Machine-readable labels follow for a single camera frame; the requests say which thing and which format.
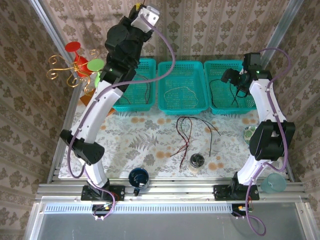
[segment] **clear plastic cup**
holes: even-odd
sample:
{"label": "clear plastic cup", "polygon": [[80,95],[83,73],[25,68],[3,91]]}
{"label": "clear plastic cup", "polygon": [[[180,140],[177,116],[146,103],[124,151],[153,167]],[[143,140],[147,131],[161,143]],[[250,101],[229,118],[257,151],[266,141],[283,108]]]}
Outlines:
{"label": "clear plastic cup", "polygon": [[278,173],[271,173],[261,183],[261,189],[265,193],[274,194],[284,191],[287,187],[287,182],[283,176]]}

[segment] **jar lid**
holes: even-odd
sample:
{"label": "jar lid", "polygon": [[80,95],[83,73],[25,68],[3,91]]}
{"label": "jar lid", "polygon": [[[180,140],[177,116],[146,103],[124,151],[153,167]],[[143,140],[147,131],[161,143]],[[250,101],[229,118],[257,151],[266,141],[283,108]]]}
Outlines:
{"label": "jar lid", "polygon": [[195,153],[190,158],[190,164],[194,168],[200,168],[205,163],[205,158],[200,153]]}

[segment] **patterned wallpaper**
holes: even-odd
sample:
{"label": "patterned wallpaper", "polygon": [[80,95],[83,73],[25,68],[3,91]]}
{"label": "patterned wallpaper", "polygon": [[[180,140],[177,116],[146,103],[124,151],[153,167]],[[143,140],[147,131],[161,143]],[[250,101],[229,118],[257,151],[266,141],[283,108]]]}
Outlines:
{"label": "patterned wallpaper", "polygon": [[[110,27],[139,0],[44,0],[64,41],[99,49]],[[289,0],[146,0],[161,12],[156,27],[169,39],[178,60],[240,58],[265,47]],[[170,60],[156,35],[144,44],[142,56]]]}
{"label": "patterned wallpaper", "polygon": [[[303,2],[280,48],[292,59],[291,70],[275,85],[282,111],[296,126],[289,161],[320,227],[320,0]],[[280,73],[287,59],[276,53],[269,67]]]}
{"label": "patterned wallpaper", "polygon": [[0,1],[0,239],[22,239],[72,89],[47,80],[57,52],[27,0]]}

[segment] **floral tablecloth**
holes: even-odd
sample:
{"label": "floral tablecloth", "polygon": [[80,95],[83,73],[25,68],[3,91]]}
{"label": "floral tablecloth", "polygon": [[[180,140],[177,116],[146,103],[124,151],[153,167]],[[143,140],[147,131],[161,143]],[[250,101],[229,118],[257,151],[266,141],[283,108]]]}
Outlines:
{"label": "floral tablecloth", "polygon": [[[85,105],[79,101],[73,123],[84,110]],[[141,167],[148,171],[151,178],[232,177],[248,159],[249,146],[244,141],[243,131],[245,127],[259,124],[258,112],[253,110],[242,115],[213,115],[208,109],[195,117],[212,123],[221,136],[212,130],[212,150],[209,156],[210,130],[201,121],[193,119],[191,143],[180,169],[183,152],[170,157],[185,144],[176,130],[178,116],[165,115],[158,109],[157,103],[150,111],[116,112],[108,116],[96,137],[96,142],[105,148],[102,163],[107,176],[127,178],[132,169]],[[184,121],[183,129],[189,135],[188,120]],[[67,167],[67,150],[60,166],[59,178],[71,178]],[[192,173],[189,161],[191,155],[196,153],[204,156],[205,163],[201,171]],[[277,167],[282,165],[279,161],[275,164]],[[76,175],[80,173],[81,164],[74,155],[71,156],[71,168]],[[266,177],[271,172],[265,169],[261,176]]]}

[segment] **teal basket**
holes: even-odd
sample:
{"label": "teal basket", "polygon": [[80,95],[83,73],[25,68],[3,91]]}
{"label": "teal basket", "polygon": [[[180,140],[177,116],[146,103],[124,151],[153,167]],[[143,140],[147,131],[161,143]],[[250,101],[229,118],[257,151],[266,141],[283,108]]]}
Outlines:
{"label": "teal basket", "polygon": [[255,110],[256,104],[251,95],[244,96],[243,92],[239,92],[236,101],[233,102],[237,88],[230,83],[220,81],[222,75],[227,69],[241,71],[243,68],[241,60],[214,60],[204,63],[204,73],[206,80],[206,89],[209,98],[210,108],[213,114],[245,114],[251,110]]}
{"label": "teal basket", "polygon": [[[158,76],[165,74],[171,61],[158,64]],[[169,76],[158,83],[158,107],[167,115],[194,115],[208,109],[206,79],[199,61],[176,61]]]}
{"label": "teal basket", "polygon": [[[156,77],[156,60],[141,58],[136,69],[136,74],[148,79]],[[144,80],[135,76],[133,81]],[[117,112],[149,111],[156,102],[156,83],[130,84],[123,96],[113,105]]]}

